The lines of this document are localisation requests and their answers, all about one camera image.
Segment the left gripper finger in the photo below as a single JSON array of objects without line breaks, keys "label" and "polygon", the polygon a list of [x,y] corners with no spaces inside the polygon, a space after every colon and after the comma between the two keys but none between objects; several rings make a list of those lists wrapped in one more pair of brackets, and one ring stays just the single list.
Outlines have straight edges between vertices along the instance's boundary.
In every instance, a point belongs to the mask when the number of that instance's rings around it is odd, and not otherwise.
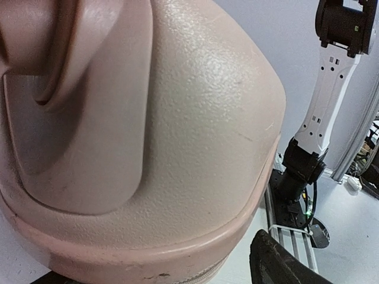
[{"label": "left gripper finger", "polygon": [[259,230],[250,244],[249,265],[252,283],[329,283],[298,261],[265,230]]}]

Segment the pink hard-shell suitcase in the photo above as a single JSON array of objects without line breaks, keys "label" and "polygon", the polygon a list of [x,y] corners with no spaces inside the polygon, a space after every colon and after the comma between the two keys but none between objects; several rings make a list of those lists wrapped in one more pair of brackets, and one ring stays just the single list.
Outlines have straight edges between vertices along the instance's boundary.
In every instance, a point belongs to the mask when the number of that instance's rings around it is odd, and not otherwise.
[{"label": "pink hard-shell suitcase", "polygon": [[251,224],[285,112],[214,1],[2,1],[1,211],[81,283],[208,283]]}]

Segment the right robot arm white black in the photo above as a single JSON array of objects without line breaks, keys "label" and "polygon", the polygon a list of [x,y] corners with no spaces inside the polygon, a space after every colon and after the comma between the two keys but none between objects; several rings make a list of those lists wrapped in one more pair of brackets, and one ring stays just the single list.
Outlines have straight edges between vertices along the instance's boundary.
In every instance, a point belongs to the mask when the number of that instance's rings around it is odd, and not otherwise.
[{"label": "right robot arm white black", "polygon": [[343,1],[320,1],[315,30],[320,40],[319,72],[307,114],[284,153],[285,171],[277,186],[283,201],[298,201],[307,185],[315,185],[326,165],[330,136],[351,77],[375,39],[377,1],[359,1],[353,9]]}]

